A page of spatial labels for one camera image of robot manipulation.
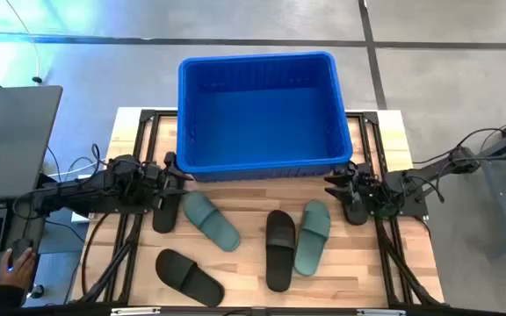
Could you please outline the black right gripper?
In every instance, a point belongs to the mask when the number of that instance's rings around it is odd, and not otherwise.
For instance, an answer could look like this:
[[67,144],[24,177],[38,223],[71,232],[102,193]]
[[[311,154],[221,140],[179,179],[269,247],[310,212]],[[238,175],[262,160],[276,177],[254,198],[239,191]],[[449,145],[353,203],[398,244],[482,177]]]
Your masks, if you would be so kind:
[[325,188],[328,194],[347,203],[349,207],[366,204],[367,207],[379,207],[384,198],[381,194],[381,181],[374,173],[370,162],[356,164],[349,161],[348,173],[325,176],[324,181],[332,183],[336,187]]

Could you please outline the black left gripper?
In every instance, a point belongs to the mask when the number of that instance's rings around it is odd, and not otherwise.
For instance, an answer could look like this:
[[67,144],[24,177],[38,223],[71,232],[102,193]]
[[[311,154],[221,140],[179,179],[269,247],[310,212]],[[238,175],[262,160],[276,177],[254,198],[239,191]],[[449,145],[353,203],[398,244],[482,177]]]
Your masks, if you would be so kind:
[[177,166],[177,155],[175,152],[167,152],[163,160],[165,166],[162,168],[155,162],[144,162],[145,183],[151,187],[149,206],[177,206],[177,196],[188,193],[184,183],[178,182],[176,178],[185,181],[192,181],[192,178],[181,171]]

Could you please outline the green slide sandal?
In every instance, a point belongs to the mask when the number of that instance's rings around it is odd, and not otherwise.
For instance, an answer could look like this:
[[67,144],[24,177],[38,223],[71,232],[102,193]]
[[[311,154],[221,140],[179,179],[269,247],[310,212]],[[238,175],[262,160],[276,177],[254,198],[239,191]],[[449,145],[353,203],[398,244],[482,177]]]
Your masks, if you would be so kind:
[[294,257],[294,268],[302,276],[309,277],[317,271],[330,227],[328,207],[320,200],[309,201],[302,213]]
[[186,218],[218,248],[224,252],[238,248],[240,234],[203,192],[185,194],[182,207]]

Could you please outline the black slide sandal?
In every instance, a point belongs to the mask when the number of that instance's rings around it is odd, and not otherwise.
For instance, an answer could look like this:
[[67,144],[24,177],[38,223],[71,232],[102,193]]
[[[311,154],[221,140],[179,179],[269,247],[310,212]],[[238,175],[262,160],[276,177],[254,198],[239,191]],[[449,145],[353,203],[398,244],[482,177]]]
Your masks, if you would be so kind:
[[172,249],[162,250],[155,260],[155,272],[171,289],[208,307],[218,306],[225,289],[192,259]]
[[293,219],[280,210],[270,212],[265,228],[265,280],[270,290],[284,292],[289,289],[295,249]]

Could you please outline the blue plastic bin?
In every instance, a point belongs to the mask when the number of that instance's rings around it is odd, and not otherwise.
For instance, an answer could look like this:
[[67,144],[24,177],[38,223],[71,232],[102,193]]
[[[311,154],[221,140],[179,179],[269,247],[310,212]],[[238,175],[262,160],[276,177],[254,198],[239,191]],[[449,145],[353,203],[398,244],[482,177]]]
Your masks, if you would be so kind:
[[325,175],[352,154],[331,54],[197,57],[179,65],[177,166],[196,181]]

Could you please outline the grey laptop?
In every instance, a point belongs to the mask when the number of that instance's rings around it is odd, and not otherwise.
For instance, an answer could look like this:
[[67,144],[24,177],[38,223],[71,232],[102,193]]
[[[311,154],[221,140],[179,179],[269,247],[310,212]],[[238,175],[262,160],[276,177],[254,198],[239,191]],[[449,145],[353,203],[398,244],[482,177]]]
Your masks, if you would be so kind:
[[0,88],[0,198],[37,183],[63,88]]

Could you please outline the black computer mouse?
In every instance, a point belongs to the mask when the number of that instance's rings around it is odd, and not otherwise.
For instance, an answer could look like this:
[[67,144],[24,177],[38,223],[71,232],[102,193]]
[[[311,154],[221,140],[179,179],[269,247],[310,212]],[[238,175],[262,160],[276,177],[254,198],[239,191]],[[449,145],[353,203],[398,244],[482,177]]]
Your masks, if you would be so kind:
[[16,261],[21,257],[21,255],[28,249],[33,246],[33,241],[31,239],[17,239],[11,243],[11,256],[8,259],[8,271],[12,271],[14,269]]

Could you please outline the person's hand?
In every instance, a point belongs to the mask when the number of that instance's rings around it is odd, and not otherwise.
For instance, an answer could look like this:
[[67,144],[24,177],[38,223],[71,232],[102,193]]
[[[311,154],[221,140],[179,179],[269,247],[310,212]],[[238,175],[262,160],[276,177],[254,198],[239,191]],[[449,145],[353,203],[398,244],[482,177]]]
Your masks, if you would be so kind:
[[27,248],[14,262],[13,251],[8,248],[0,262],[0,285],[12,286],[28,291],[32,285],[36,254]]

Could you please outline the black aluminium extrusion frame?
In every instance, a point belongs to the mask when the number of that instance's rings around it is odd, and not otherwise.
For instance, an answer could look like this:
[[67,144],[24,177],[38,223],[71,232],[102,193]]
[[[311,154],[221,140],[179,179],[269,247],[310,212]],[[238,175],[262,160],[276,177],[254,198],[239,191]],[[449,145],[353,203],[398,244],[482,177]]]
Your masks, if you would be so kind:
[[[362,146],[365,158],[362,167],[371,171],[378,169],[381,182],[387,176],[413,166],[399,111],[347,111],[345,115],[348,120],[357,122],[351,129],[351,137]],[[408,202],[405,200],[395,202],[389,216],[383,215],[375,205],[369,211],[377,234],[387,303],[392,308],[441,306],[444,304],[442,299],[426,290],[406,262],[398,218],[407,212]]]
[[[138,117],[138,127],[134,136],[133,154],[138,158],[144,153],[147,159],[152,159],[162,117],[175,118],[176,110],[144,109]],[[122,214],[112,250],[112,261],[104,270],[103,275],[87,290],[78,302],[118,302],[127,304],[132,288],[138,241],[144,221],[143,214]],[[125,263],[124,279],[119,290],[119,296],[114,299],[118,272]]]

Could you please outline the silver metal bracket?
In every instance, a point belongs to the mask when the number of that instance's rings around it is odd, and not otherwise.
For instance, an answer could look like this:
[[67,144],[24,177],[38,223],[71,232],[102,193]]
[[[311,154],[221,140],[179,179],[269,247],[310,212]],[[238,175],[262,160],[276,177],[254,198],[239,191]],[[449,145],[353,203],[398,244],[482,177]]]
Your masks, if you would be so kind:
[[357,316],[407,316],[406,311],[392,309],[357,309]]
[[160,314],[160,307],[141,306],[112,308],[110,316],[158,316]]

